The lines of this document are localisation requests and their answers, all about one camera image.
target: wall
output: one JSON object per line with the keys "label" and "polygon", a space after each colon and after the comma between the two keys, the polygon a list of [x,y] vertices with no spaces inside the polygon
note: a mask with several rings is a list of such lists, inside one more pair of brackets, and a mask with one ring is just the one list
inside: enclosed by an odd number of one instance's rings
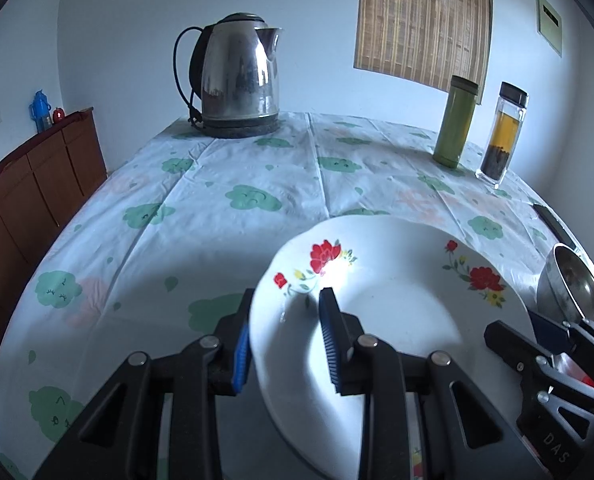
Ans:
{"label": "wall", "polygon": [[581,73],[571,135],[545,198],[594,262],[594,30],[582,20]]}
{"label": "wall", "polygon": [[43,89],[61,106],[57,68],[59,0],[9,0],[0,11],[0,160],[37,133],[28,106]]}
{"label": "wall", "polygon": [[[445,92],[353,68],[358,1],[61,0],[64,102],[68,110],[95,107],[106,164],[115,169],[186,114],[171,74],[177,34],[245,10],[285,29],[278,49],[284,110],[368,116],[438,130]],[[530,111],[512,167],[538,191],[549,181],[567,134],[576,81],[579,10],[572,0],[549,1],[563,18],[563,58],[537,33],[535,0],[494,0],[488,80],[470,133],[471,140],[485,144],[502,80],[525,88]],[[183,71],[193,34],[181,44]]]}

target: window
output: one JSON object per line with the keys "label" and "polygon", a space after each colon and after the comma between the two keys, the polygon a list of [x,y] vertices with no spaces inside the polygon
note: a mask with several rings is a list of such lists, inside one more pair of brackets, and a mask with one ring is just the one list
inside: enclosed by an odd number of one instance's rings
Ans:
{"label": "window", "polygon": [[459,75],[483,94],[492,0],[359,0],[355,67],[448,91]]}

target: table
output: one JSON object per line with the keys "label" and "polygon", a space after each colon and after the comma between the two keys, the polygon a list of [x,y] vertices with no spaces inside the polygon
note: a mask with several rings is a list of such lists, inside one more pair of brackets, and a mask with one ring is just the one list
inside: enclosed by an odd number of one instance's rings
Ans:
{"label": "table", "polygon": [[[427,130],[306,113],[280,121],[269,136],[223,140],[178,120],[64,229],[0,348],[0,458],[18,479],[34,474],[130,352],[157,358],[212,332],[283,243],[333,216],[439,227],[535,306],[557,240],[531,207],[542,200],[513,172],[497,190],[475,178],[480,148],[467,143],[449,170],[432,160],[437,134]],[[318,478],[277,434],[254,374],[242,396],[219,399],[218,420],[232,480]],[[160,465],[165,478],[165,458]]]}

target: kettle base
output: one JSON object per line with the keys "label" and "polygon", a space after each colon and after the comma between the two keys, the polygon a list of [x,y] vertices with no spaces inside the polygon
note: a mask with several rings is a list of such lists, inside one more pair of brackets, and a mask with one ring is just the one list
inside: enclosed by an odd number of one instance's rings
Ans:
{"label": "kettle base", "polygon": [[279,114],[241,121],[203,120],[203,127],[196,127],[207,137],[215,139],[245,139],[271,134],[279,128]]}

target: metal screw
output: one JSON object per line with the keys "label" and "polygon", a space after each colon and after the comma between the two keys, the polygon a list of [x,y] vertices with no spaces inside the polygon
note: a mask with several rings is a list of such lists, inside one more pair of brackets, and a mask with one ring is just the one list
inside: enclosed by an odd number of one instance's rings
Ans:
{"label": "metal screw", "polygon": [[357,342],[364,348],[374,348],[377,346],[377,338],[374,335],[362,334],[357,338]]}
{"label": "metal screw", "polygon": [[547,394],[543,390],[541,390],[541,392],[537,393],[537,401],[539,402],[539,404],[545,404],[549,400],[550,400],[549,394]]}
{"label": "metal screw", "polygon": [[217,348],[219,346],[219,338],[214,335],[205,335],[199,340],[202,348]]}
{"label": "metal screw", "polygon": [[128,364],[131,366],[142,366],[148,356],[144,352],[133,352],[128,356]]}
{"label": "metal screw", "polygon": [[446,352],[440,350],[433,352],[430,356],[430,361],[435,363],[437,366],[448,366],[450,364],[450,356]]}

